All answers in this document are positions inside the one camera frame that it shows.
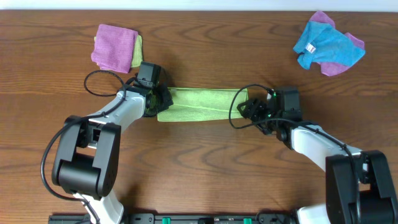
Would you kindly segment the yellow-green cloth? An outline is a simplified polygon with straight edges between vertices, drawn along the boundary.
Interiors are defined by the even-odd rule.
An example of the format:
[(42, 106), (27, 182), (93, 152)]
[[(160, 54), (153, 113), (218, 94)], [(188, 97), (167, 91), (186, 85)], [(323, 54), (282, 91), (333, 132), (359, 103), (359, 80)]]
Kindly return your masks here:
[(241, 118), (236, 107), (248, 100), (238, 89), (170, 87), (173, 105), (157, 115), (159, 122), (196, 122)]

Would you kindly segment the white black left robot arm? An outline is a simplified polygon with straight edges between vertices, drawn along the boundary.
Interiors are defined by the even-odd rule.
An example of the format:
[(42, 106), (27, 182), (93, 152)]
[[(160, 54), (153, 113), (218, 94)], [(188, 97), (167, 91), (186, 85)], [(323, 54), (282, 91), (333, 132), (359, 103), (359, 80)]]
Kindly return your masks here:
[(65, 191), (62, 199), (83, 204), (90, 223), (128, 221), (113, 190), (121, 135), (136, 120), (157, 116), (173, 104), (165, 70), (149, 62), (142, 62), (138, 73), (122, 81), (110, 98), (95, 113), (69, 116), (46, 147), (58, 143), (53, 184)]

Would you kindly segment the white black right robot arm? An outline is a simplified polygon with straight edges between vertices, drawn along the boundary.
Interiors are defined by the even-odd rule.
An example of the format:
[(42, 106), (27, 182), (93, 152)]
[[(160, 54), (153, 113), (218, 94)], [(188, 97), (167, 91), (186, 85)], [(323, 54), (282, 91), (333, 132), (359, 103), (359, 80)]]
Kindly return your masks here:
[(298, 209), (296, 222), (397, 224), (397, 195), (386, 156), (349, 146), (304, 120), (295, 87), (265, 90), (265, 101), (255, 98), (230, 108), (325, 172), (326, 202)]

